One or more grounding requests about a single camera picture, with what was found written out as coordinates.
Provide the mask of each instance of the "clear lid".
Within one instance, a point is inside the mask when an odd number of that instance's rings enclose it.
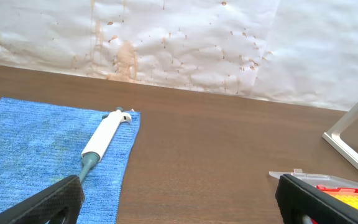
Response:
[[[306,174],[302,172],[301,169],[294,169],[293,172],[272,172],[270,171],[269,174],[272,177],[275,177],[277,179],[280,178],[283,174],[290,174],[294,177],[297,177],[298,179],[312,185],[323,185],[328,188],[337,188],[337,187],[352,187],[358,189],[358,183],[346,180],[340,177],[335,177],[332,175],[324,175],[324,174]]]

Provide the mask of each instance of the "blue cloth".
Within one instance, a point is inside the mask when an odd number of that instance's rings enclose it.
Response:
[[[115,223],[122,179],[140,127],[128,113],[102,161],[83,182],[78,223]],[[106,112],[0,100],[0,212],[81,171],[81,152]]]

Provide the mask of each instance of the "brown table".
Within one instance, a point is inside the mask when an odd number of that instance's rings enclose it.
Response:
[[[321,135],[344,112],[0,66],[0,97],[142,112],[118,223],[281,223],[270,170],[358,171]],[[358,149],[358,122],[344,139]]]

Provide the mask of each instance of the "white metal stand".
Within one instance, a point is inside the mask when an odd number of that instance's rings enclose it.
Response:
[[[358,169],[358,153],[341,139],[341,133],[358,118],[358,102],[334,126],[323,134],[323,138],[330,143],[343,157]]]

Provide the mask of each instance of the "white wall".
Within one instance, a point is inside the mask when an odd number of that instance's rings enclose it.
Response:
[[[358,1],[0,0],[0,65],[348,110]]]

